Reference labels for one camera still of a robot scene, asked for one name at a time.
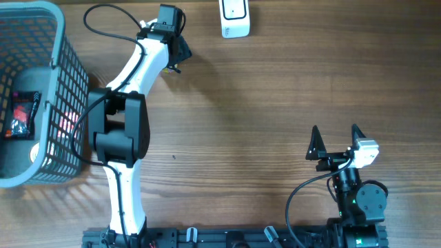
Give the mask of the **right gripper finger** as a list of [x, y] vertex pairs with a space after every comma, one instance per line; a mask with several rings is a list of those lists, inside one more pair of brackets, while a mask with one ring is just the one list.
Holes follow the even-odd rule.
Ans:
[[356, 141], [359, 138], [365, 138], [366, 136], [363, 134], [363, 132], [360, 130], [360, 128], [354, 123], [351, 126], [351, 139], [352, 143], [356, 143]]
[[325, 144], [323, 143], [323, 139], [318, 129], [318, 126], [315, 125], [312, 127], [311, 140], [305, 159], [310, 161], [317, 161], [326, 157], [327, 150]]

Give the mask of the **yellow mentos gum bottle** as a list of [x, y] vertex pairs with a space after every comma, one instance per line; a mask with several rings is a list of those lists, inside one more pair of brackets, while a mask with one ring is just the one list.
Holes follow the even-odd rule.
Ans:
[[170, 73], [173, 73], [173, 72], [178, 73], [178, 74], [181, 73], [181, 71], [178, 68], [164, 68], [163, 72], [167, 73], [167, 74], [170, 74]]

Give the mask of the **black red snack packet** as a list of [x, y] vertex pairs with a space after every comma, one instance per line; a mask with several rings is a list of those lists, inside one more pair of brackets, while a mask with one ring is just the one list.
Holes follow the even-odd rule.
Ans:
[[16, 91], [12, 94], [12, 117], [5, 138], [30, 140], [34, 137], [34, 119], [37, 115], [41, 93]]

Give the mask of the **round tin can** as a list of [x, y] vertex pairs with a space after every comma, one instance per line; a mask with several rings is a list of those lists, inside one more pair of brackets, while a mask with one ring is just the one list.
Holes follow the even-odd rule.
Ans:
[[[50, 149], [49, 149], [50, 155], [54, 154], [54, 145], [51, 144]], [[30, 149], [30, 162], [33, 163], [35, 162], [37, 155], [39, 153], [39, 142], [36, 142]], [[44, 161], [42, 162], [42, 167], [44, 165], [49, 165], [52, 162], [51, 158], [45, 158]]]

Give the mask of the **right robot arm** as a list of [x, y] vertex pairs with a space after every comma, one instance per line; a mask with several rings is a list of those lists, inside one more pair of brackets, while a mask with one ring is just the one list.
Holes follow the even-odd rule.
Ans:
[[311, 247], [388, 247], [384, 211], [389, 195], [386, 186], [376, 180], [363, 181], [359, 170], [373, 163], [379, 144], [367, 138], [357, 125], [351, 127], [352, 146], [345, 152], [327, 152], [317, 126], [311, 131], [306, 159], [318, 161], [318, 172], [331, 172], [334, 198], [339, 217], [330, 218], [312, 234]]

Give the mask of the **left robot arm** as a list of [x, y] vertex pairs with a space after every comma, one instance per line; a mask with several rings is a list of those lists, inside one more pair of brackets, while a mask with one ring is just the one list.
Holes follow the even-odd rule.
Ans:
[[110, 190], [111, 221], [83, 233], [83, 247], [155, 247], [141, 200], [141, 162], [150, 144], [145, 98], [164, 70], [191, 57], [182, 31], [185, 13], [162, 4], [158, 17], [138, 22], [135, 49], [119, 75], [88, 94], [88, 135]]

